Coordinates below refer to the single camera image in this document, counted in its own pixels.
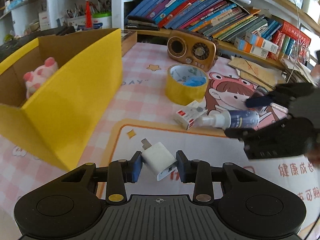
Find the white USB charger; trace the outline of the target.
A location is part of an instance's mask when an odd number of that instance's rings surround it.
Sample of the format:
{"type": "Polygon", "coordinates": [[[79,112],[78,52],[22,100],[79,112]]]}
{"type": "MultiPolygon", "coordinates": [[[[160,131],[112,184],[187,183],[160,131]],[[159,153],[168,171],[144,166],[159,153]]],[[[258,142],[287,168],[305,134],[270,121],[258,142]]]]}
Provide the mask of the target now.
{"type": "Polygon", "coordinates": [[[177,169],[176,158],[161,142],[152,145],[146,138],[141,142],[144,150],[142,152],[143,162],[157,181],[162,180],[177,169]]]}

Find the white spray bottle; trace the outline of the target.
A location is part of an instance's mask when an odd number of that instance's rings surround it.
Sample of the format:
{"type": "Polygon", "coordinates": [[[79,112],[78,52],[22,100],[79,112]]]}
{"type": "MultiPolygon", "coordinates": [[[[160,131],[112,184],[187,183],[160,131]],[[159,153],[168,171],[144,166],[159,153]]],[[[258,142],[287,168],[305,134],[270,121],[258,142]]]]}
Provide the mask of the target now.
{"type": "Polygon", "coordinates": [[[195,125],[199,127],[227,128],[255,128],[260,121],[259,114],[252,110],[210,111],[197,118],[195,125]]]}

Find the staples box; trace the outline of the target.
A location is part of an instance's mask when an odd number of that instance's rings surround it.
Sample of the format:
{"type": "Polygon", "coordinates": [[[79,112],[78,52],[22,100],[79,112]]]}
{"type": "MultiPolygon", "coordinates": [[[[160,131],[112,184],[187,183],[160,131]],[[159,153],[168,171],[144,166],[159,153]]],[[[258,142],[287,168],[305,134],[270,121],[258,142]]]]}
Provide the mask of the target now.
{"type": "Polygon", "coordinates": [[[182,107],[174,114],[174,121],[183,129],[189,130],[195,124],[195,121],[202,115],[207,113],[206,107],[197,101],[193,101],[182,107]]]}

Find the blue plastic packet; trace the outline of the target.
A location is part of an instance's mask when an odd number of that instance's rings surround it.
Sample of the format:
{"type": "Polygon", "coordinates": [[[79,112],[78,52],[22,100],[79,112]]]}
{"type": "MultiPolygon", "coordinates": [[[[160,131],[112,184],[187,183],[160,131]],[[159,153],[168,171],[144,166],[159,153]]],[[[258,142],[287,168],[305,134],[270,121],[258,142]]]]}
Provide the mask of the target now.
{"type": "Polygon", "coordinates": [[[199,87],[204,85],[207,82],[207,78],[204,76],[192,76],[186,80],[183,85],[189,87],[199,87]]]}

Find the pink plush pig toy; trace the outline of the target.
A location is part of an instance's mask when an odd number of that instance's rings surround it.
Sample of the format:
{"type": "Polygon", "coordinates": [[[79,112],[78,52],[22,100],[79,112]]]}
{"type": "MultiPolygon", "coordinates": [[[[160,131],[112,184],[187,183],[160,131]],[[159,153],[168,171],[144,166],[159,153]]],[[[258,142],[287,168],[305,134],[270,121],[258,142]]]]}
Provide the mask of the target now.
{"type": "Polygon", "coordinates": [[[44,65],[25,73],[23,80],[27,89],[26,98],[29,99],[58,69],[55,59],[49,57],[45,60],[44,65]]]}

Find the purple small device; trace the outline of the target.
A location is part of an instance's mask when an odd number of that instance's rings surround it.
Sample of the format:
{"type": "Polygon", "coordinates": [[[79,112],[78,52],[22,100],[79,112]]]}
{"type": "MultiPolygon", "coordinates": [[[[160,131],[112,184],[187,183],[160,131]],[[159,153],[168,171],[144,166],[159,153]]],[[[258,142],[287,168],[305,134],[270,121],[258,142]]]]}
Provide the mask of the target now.
{"type": "Polygon", "coordinates": [[[258,86],[253,94],[249,97],[249,103],[253,107],[264,106],[268,103],[268,98],[266,97],[268,90],[264,87],[258,86]]]}

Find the white cartoon desk mat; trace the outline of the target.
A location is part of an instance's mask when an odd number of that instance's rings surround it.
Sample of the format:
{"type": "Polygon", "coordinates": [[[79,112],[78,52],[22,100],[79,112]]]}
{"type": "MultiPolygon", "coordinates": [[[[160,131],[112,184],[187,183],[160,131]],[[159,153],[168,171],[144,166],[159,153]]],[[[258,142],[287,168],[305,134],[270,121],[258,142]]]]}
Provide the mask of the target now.
{"type": "Polygon", "coordinates": [[[182,150],[189,159],[200,159],[213,166],[231,162],[293,192],[306,205],[307,215],[300,235],[305,235],[319,214],[319,170],[304,156],[248,160],[242,142],[229,139],[219,129],[192,128],[175,124],[124,119],[109,122],[108,132],[95,132],[92,139],[103,149],[101,165],[118,159],[130,159],[142,149],[142,140],[160,142],[171,154],[182,150]]]}

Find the red thick dictionary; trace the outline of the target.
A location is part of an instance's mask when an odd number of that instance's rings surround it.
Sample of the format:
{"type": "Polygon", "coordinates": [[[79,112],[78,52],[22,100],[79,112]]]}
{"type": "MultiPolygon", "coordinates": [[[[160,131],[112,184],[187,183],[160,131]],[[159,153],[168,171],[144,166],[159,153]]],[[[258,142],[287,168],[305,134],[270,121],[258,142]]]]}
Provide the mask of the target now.
{"type": "Polygon", "coordinates": [[[311,38],[300,31],[297,27],[287,21],[283,21],[280,31],[288,37],[294,39],[301,45],[308,47],[311,43],[311,38]]]}

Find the orange white medicine box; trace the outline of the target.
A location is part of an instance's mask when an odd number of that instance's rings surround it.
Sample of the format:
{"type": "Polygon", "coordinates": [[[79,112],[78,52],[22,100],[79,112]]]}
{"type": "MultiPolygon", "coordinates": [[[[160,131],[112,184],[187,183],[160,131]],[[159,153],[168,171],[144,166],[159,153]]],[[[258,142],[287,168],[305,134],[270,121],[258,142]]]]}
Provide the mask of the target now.
{"type": "Polygon", "coordinates": [[[250,32],[246,33],[245,40],[255,47],[259,47],[274,54],[278,50],[278,46],[276,44],[250,32]]]}

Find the yellow cardboard box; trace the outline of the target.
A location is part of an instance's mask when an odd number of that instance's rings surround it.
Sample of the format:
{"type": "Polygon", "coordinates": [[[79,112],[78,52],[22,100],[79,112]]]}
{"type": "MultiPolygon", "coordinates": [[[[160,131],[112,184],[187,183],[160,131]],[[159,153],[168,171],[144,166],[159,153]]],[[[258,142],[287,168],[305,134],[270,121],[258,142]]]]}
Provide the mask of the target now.
{"type": "Polygon", "coordinates": [[[1,62],[1,135],[60,169],[74,169],[122,82],[121,31],[41,36],[1,62]],[[57,72],[31,97],[25,73],[53,57],[57,72]]]}

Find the pink checkered tablecloth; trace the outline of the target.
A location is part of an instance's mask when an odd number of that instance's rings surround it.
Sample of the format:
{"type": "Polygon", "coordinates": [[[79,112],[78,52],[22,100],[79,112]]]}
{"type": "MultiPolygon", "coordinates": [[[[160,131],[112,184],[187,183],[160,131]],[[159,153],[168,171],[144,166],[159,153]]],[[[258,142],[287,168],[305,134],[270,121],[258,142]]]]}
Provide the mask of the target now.
{"type": "MultiPolygon", "coordinates": [[[[167,70],[174,62],[165,46],[138,43],[123,57],[123,83],[98,122],[80,163],[102,166],[103,149],[92,139],[95,132],[108,132],[109,122],[124,119],[176,124],[179,106],[164,94],[167,70]]],[[[63,171],[41,161],[7,139],[1,139],[1,208],[12,214],[15,203],[26,193],[61,176],[63,171]]]]}

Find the brown retro radio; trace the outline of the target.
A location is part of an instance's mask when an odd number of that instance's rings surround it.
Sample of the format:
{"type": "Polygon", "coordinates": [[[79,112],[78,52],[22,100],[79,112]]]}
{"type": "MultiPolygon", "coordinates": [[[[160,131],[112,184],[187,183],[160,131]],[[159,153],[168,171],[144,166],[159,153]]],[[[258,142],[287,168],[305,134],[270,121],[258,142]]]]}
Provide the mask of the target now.
{"type": "Polygon", "coordinates": [[[208,72],[219,58],[219,43],[187,30],[172,30],[167,42],[170,58],[183,64],[189,64],[208,72]]]}

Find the black stapler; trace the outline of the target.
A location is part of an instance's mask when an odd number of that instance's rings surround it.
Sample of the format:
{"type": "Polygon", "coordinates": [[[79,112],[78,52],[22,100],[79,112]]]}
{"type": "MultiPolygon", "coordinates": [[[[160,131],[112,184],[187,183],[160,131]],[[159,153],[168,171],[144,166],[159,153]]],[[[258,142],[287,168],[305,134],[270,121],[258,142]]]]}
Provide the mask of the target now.
{"type": "Polygon", "coordinates": [[[159,31],[159,26],[154,20],[141,16],[129,16],[125,24],[127,29],[131,30],[153,30],[159,31]]]}

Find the red tassel ornament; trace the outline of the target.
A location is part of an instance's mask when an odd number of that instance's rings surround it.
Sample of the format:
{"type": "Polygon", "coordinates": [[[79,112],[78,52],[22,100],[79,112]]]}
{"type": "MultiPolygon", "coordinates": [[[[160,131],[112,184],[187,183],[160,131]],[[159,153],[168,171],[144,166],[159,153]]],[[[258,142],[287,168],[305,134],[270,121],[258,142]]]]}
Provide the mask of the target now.
{"type": "Polygon", "coordinates": [[[92,28],[92,15],[91,15],[91,0],[86,1],[86,28],[92,28]]]}

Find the white green lid jar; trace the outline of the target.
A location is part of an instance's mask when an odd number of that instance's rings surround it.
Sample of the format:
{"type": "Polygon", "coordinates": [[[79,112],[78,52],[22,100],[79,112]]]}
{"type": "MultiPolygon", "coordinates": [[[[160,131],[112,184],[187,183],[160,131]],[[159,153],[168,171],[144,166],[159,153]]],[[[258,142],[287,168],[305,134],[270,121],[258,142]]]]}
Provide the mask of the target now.
{"type": "Polygon", "coordinates": [[[94,29],[112,28],[111,12],[99,12],[92,15],[92,23],[94,29]]]}

